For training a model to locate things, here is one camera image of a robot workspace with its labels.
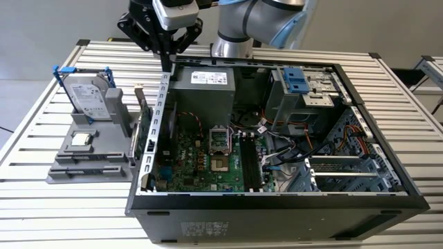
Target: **cable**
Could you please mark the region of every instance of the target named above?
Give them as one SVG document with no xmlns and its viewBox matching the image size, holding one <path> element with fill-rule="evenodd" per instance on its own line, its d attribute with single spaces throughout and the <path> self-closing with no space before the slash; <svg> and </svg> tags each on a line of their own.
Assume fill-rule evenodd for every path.
<svg viewBox="0 0 443 249">
<path fill-rule="evenodd" d="M 346 141 L 347 141 L 347 132 L 346 132 L 346 131 L 347 131 L 348 128 L 350 128 L 354 132 L 356 132 L 356 131 L 362 131 L 362 129 L 360 129 L 358 126 L 355 126 L 355 125 L 346 125 L 346 126 L 344 126 L 344 129 L 343 129 L 343 140 L 342 140 L 342 143 L 340 143 L 338 149 L 342 149 L 342 148 L 343 148 L 344 143 L 346 143 Z M 364 153 L 364 154 L 368 154 L 368 149 L 367 149 L 367 146 L 366 146 L 366 144 L 364 144 L 364 142 L 363 142 L 363 139 L 362 139 L 360 137 L 358 137 L 356 139 L 358 139 L 358 143 L 360 144 L 360 147 L 362 147 L 362 151 L 363 151 L 363 153 Z"/>
<path fill-rule="evenodd" d="M 362 132 L 360 127 L 358 127 L 356 125 L 351 125 L 351 127 L 354 127 L 359 132 Z M 366 145 L 366 143 L 364 143 L 364 141 L 363 141 L 363 138 L 362 138 L 362 137 L 358 137 L 358 141 L 359 141 L 359 144 L 360 144 L 360 146 L 362 146 L 363 153 L 364 153 L 364 154 L 370 154 L 370 153 L 368 153 L 367 145 Z"/>
<path fill-rule="evenodd" d="M 319 150 L 328 145 L 331 147 L 331 150 L 334 149 L 334 143 L 331 141 L 324 141 L 314 150 L 311 150 L 308 153 L 306 153 L 304 155 L 302 155 L 300 157 L 290 157 L 287 159 L 283 158 L 282 162 L 279 162 L 278 164 L 272 165 L 272 166 L 280 166 L 286 163 L 295 163 L 295 162 L 302 162 L 306 158 L 308 158 L 311 155 L 314 155 L 315 153 L 319 152 Z"/>
<path fill-rule="evenodd" d="M 288 180 L 291 180 L 294 177 L 295 177 L 295 175 L 292 175 L 288 179 L 286 179 L 286 180 L 282 182 L 282 184 L 280 184 L 280 186 L 279 186 L 279 192 L 282 192 L 282 187 L 283 187 L 284 183 L 286 183 Z"/>
<path fill-rule="evenodd" d="M 434 110 L 432 110 L 432 112 L 431 112 L 432 115 L 436 113 L 436 111 L 438 111 L 438 109 L 440 108 L 440 106 L 442 106 L 440 104 L 436 105 L 436 107 L 434 108 Z"/>
<path fill-rule="evenodd" d="M 422 80 L 422 82 L 416 85 L 416 87 L 412 89 L 411 92 L 414 92 L 414 91 L 422 86 L 422 84 L 424 83 L 424 81 L 427 81 L 428 79 L 430 79 L 430 77 L 427 76 L 427 77 Z"/>
<path fill-rule="evenodd" d="M 310 139 L 310 135 L 308 135 L 307 124 L 304 124 L 304 135 L 306 135 L 306 140 L 310 145 L 310 148 L 312 149 L 312 143 L 311 143 L 311 139 Z"/>
<path fill-rule="evenodd" d="M 203 128 L 201 128 L 201 122 L 200 122 L 200 119 L 197 116 L 193 115 L 193 113 L 179 113 L 179 116 L 180 115 L 191 115 L 192 117 L 195 117 L 197 123 L 199 123 L 199 128 L 200 128 L 200 137 L 203 137 Z"/>
<path fill-rule="evenodd" d="M 13 131 L 11 131 L 9 129 L 7 129 L 7 128 L 1 127 L 1 126 L 0 126 L 0 129 L 8 131 L 11 133 L 13 133 Z"/>
<path fill-rule="evenodd" d="M 269 124 L 273 124 L 273 120 L 272 119 L 267 119 L 265 116 L 264 116 L 264 109 L 261 109 L 261 118 L 265 119 L 265 121 L 269 123 Z M 306 123 L 296 123 L 296 122 L 288 122 L 288 124 L 291 125 L 298 125 L 298 126 L 303 126 L 306 125 Z"/>
</svg>

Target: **metal chassis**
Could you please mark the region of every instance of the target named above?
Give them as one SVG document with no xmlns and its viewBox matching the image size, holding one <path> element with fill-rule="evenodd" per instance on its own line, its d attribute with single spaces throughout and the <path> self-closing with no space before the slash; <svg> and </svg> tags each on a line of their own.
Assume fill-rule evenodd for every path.
<svg viewBox="0 0 443 249">
<path fill-rule="evenodd" d="M 376 126 L 376 122 L 368 113 L 364 101 L 343 71 L 339 64 L 331 63 L 290 63 L 287 61 L 268 61 L 268 60 L 239 60 L 239 59 L 217 59 L 217 58 L 201 58 L 201 57 L 177 57 L 176 65 L 191 66 L 249 66 L 249 67 L 267 67 L 278 68 L 283 66 L 330 66 L 339 75 L 343 81 L 344 87 L 352 96 L 352 104 L 356 106 L 367 125 L 372 131 L 375 142 L 379 143 L 384 154 L 391 161 L 392 167 L 398 173 L 398 176 L 403 182 L 404 189 L 408 196 L 395 195 L 379 195 L 379 196 L 363 196 L 348 195 L 348 193 L 335 193 L 334 195 L 315 195 L 314 193 L 300 194 L 296 198 L 292 195 L 261 195 L 263 193 L 244 193 L 241 195 L 227 194 L 189 194 L 189 193 L 156 193 L 145 192 L 140 189 L 148 189 L 145 186 L 149 182 L 147 175 L 153 167 L 155 152 L 156 152 L 156 131 L 160 128 L 160 120 L 164 108 L 164 101 L 167 98 L 168 84 L 171 77 L 169 73 L 164 73 L 160 82 L 160 91 L 156 102 L 156 109 L 152 119 L 148 144 L 145 153 L 143 156 L 143 165 L 137 172 L 137 177 L 133 178 L 131 193 L 127 203 L 127 214 L 136 216 L 144 216 L 147 212 L 153 215 L 169 215 L 169 210 L 268 210 L 268 209 L 291 209 L 291 210 L 312 210 L 312 209 L 352 209 L 367 210 L 376 209 L 383 216 L 390 215 L 390 219 L 379 219 L 378 221 L 370 220 L 360 224 L 355 230 L 359 232 L 343 232 L 336 234 L 332 239 L 351 240 L 368 238 L 375 233 L 380 232 L 394 224 L 408 219 L 414 215 L 422 213 L 430 206 L 420 195 L 418 188 L 406 172 L 406 169 L 392 151 L 392 148 Z"/>
</svg>

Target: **aluminum extrusion table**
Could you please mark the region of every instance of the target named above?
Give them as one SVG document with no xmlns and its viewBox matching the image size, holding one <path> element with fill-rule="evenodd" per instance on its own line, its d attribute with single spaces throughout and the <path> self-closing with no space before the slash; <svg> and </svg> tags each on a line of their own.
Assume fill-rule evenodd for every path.
<svg viewBox="0 0 443 249">
<path fill-rule="evenodd" d="M 209 48 L 192 46 L 187 54 L 208 57 Z M 265 48 L 256 48 L 253 57 L 342 65 L 431 209 L 362 243 L 197 247 L 443 248 L 443 127 L 383 60 L 367 53 Z M 160 62 L 133 43 L 83 40 L 64 66 L 96 69 L 109 66 L 128 109 L 139 109 L 135 84 L 144 85 L 147 101 L 155 103 Z M 0 248 L 156 247 L 136 219 L 124 217 L 129 183 L 47 185 L 44 182 L 72 122 L 71 110 L 64 91 L 52 80 L 0 151 L 0 242 L 9 242 L 0 244 Z"/>
<path fill-rule="evenodd" d="M 424 72 L 443 90 L 443 57 L 422 56 L 415 68 Z"/>
</svg>

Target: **red wire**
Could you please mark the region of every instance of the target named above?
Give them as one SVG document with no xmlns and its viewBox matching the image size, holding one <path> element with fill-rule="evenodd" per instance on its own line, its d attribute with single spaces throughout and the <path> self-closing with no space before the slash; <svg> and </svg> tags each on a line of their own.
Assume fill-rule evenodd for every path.
<svg viewBox="0 0 443 249">
<path fill-rule="evenodd" d="M 199 128 L 200 128 L 200 137 L 203 137 L 203 128 L 201 128 L 201 122 L 200 122 L 200 119 L 197 116 L 193 115 L 193 113 L 179 113 L 179 116 L 180 114 L 187 114 L 187 115 L 191 115 L 192 117 L 195 117 L 197 123 L 199 123 Z"/>
</svg>

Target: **white wall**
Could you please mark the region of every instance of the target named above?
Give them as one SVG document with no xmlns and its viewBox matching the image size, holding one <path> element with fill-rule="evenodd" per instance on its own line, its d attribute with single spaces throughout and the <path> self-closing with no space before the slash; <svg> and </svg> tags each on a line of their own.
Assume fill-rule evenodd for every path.
<svg viewBox="0 0 443 249">
<path fill-rule="evenodd" d="M 300 49 L 378 52 L 391 67 L 443 54 L 442 0 L 319 0 Z"/>
<path fill-rule="evenodd" d="M 0 79 L 49 79 L 76 41 L 125 37 L 128 0 L 0 0 Z M 390 66 L 443 55 L 443 0 L 318 0 L 302 49 L 378 52 Z M 217 8 L 203 10 L 201 44 L 216 38 Z"/>
<path fill-rule="evenodd" d="M 0 0 L 0 79 L 49 79 L 80 38 L 125 37 L 116 22 L 129 0 Z M 217 10 L 200 13 L 209 43 Z"/>
</svg>

